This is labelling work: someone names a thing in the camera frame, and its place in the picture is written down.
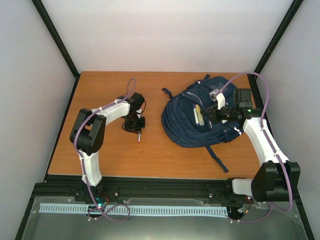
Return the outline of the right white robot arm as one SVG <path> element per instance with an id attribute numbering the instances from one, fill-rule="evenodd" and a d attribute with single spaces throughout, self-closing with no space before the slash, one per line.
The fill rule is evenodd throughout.
<path id="1" fill-rule="evenodd" d="M 292 203 L 297 190 L 301 168 L 290 162 L 273 138 L 262 110 L 255 108 L 251 100 L 251 90 L 240 88 L 234 92 L 234 106 L 228 106 L 221 90 L 210 93 L 215 101 L 201 113 L 211 123 L 237 122 L 250 139 L 258 157 L 260 167 L 253 179 L 234 178 L 234 194 L 246 195 L 257 202 Z"/>

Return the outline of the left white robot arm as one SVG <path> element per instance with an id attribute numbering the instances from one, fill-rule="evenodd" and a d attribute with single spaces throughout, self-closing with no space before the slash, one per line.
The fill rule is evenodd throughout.
<path id="1" fill-rule="evenodd" d="M 86 195 L 92 201 L 99 201 L 104 195 L 104 188 L 98 184 L 102 180 L 99 150 L 104 142 L 106 126 L 123 118 L 122 129 L 137 134 L 137 141 L 140 142 L 142 129 L 146 126 L 146 119 L 142 116 L 142 105 L 145 103 L 142 94 L 135 92 L 131 97 L 120 96 L 105 106 L 96 109 L 82 108 L 79 111 L 69 140 L 79 156 L 82 181 L 89 185 Z"/>

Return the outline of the yellow highlighter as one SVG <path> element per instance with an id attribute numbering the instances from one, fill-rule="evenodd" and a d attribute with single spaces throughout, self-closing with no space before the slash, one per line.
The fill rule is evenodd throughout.
<path id="1" fill-rule="evenodd" d="M 199 125 L 200 126 L 204 126 L 205 125 L 205 122 L 204 122 L 204 118 L 203 118 L 203 115 L 201 114 L 201 108 L 198 104 L 195 105 L 195 109 L 196 109 L 196 114 L 197 114 L 197 117 L 198 117 L 198 122 L 199 122 Z"/>

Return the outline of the purple capped marker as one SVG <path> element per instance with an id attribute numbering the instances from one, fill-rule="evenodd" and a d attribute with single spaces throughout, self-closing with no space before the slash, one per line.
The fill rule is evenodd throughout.
<path id="1" fill-rule="evenodd" d="M 192 104 L 192 108 L 193 108 L 195 123 L 197 126 L 199 126 L 200 123 L 199 123 L 199 119 L 198 119 L 198 115 L 197 115 L 196 105 L 194 103 Z"/>

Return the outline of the navy blue student backpack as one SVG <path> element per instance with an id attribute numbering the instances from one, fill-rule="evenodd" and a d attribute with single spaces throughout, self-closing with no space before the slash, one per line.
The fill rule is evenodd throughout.
<path id="1" fill-rule="evenodd" d="M 164 87 L 162 91 L 169 95 L 170 100 L 161 114 L 163 129 L 175 144 L 183 148 L 206 148 L 225 173 L 229 170 L 211 146 L 231 142 L 239 137 L 243 130 L 238 122 L 212 124 L 208 117 L 200 115 L 197 107 L 204 110 L 216 104 L 211 92 L 221 89 L 227 82 L 222 76 L 211 78 L 207 74 L 204 79 L 195 81 L 175 96 Z"/>

